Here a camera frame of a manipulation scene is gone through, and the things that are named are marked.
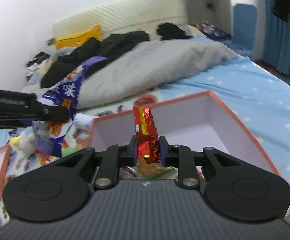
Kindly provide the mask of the cream padded headboard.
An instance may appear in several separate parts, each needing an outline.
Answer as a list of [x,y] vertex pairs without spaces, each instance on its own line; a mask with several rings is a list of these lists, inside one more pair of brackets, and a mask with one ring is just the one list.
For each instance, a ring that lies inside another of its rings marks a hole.
[[188,24],[187,0],[120,0],[81,11],[53,24],[54,38],[101,26],[113,33],[153,30],[161,23]]

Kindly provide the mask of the pink cardboard box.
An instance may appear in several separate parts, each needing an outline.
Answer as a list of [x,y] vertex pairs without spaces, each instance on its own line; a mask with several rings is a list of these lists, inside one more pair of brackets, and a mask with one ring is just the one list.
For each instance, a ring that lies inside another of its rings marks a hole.
[[[273,160],[236,114],[211,90],[148,106],[158,135],[193,151],[213,147],[268,172],[281,175]],[[95,118],[89,146],[104,151],[135,135],[132,110]]]

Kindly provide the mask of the white blue plush toy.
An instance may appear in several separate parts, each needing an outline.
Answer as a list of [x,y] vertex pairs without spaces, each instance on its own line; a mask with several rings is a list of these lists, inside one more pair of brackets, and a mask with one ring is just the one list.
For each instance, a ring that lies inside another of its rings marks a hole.
[[26,155],[33,154],[37,148],[35,136],[22,132],[17,137],[10,138],[10,143]]

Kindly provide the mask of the blue chair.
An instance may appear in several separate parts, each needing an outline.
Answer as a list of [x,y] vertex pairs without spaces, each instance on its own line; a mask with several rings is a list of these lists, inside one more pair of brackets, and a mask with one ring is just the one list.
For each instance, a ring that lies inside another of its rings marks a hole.
[[251,4],[238,3],[233,10],[234,50],[241,56],[253,58],[255,31],[257,25],[257,8]]

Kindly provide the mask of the red foil snack packet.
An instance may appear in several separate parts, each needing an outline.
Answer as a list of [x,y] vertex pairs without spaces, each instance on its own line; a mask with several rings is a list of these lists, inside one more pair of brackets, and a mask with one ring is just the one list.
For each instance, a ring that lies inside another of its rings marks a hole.
[[151,109],[134,107],[133,114],[137,159],[144,159],[148,164],[160,162],[159,137]]

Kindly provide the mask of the grey blanket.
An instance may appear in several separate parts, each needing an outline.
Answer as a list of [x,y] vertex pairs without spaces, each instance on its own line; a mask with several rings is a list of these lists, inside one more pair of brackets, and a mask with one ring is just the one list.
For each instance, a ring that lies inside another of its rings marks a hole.
[[78,109],[116,102],[240,58],[241,55],[214,41],[141,42],[83,81]]

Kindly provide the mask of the blue curtain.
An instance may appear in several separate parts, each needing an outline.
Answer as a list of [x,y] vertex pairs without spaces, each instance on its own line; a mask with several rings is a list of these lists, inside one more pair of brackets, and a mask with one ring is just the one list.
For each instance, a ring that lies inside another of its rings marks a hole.
[[273,13],[274,0],[266,0],[266,37],[263,60],[290,76],[290,17],[284,22]]

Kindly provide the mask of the yellow pouch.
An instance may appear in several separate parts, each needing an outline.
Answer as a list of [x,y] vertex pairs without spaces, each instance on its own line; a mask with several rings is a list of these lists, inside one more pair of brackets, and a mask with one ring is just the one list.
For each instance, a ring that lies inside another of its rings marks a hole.
[[77,31],[75,33],[66,34],[59,38],[56,38],[53,42],[56,50],[60,50],[65,47],[80,47],[90,38],[96,38],[98,41],[102,40],[101,26],[96,25],[91,29]]

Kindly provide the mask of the blue white snack bag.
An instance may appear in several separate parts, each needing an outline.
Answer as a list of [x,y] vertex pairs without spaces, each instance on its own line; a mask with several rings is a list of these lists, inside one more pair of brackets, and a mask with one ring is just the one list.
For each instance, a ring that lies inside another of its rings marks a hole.
[[62,157],[62,143],[77,113],[84,76],[90,67],[106,59],[93,56],[84,61],[39,98],[46,116],[32,122],[37,153]]

